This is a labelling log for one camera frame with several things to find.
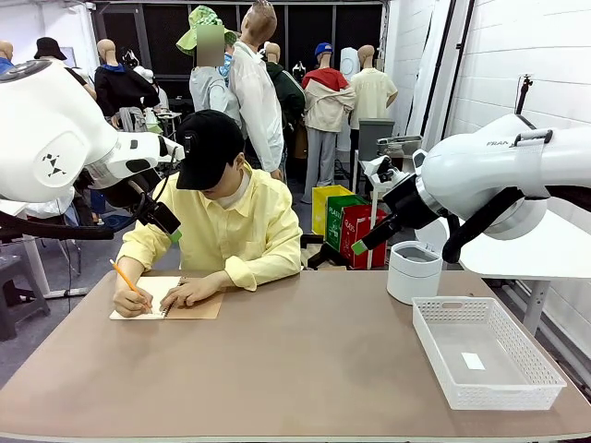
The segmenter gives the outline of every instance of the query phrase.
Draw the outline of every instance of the cardboard sheet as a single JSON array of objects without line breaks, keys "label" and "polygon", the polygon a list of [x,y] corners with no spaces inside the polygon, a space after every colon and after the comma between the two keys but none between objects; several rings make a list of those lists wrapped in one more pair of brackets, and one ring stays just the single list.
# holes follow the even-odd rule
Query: cardboard sheet
[{"label": "cardboard sheet", "polygon": [[153,297],[150,314],[141,314],[137,317],[125,318],[116,311],[111,313],[111,320],[165,320],[165,319],[216,319],[222,306],[223,293],[195,303],[191,307],[173,306],[168,315],[160,311],[160,302],[171,288],[178,286],[180,277],[141,277],[137,286],[150,293]]}]

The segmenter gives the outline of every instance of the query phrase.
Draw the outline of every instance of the stool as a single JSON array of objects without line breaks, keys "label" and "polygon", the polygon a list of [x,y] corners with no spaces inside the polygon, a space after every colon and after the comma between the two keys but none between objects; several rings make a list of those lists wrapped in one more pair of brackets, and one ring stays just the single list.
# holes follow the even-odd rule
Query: stool
[{"label": "stool", "polygon": [[[13,280],[18,275],[27,279],[35,299],[30,303],[20,305],[18,309],[9,310],[3,287],[6,282]],[[0,340],[14,339],[17,336],[16,323],[30,316],[37,309],[41,309],[46,316],[49,315],[49,306],[43,298],[37,282],[33,279],[29,266],[23,263],[19,256],[0,256]]]}]

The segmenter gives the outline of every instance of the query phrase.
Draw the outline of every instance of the green hat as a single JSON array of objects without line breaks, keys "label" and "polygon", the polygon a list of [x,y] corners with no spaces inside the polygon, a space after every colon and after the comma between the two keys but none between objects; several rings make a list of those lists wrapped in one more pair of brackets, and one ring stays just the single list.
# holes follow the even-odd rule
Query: green hat
[{"label": "green hat", "polygon": [[[197,46],[199,25],[223,25],[222,21],[218,18],[217,14],[213,9],[207,6],[197,6],[188,15],[189,30],[185,32],[185,35],[176,42],[176,47],[179,51],[187,55],[193,55],[193,50]],[[231,32],[226,28],[223,29],[223,34]]]}]

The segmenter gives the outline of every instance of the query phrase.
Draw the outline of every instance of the gray pants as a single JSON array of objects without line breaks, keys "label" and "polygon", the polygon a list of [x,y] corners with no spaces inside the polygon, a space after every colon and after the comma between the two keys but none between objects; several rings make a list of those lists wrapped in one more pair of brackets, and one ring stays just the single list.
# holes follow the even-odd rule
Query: gray pants
[{"label": "gray pants", "polygon": [[308,169],[306,171],[306,190],[302,202],[311,203],[313,187],[334,185],[337,133],[319,131],[311,127],[306,127],[306,130],[308,131]]}]

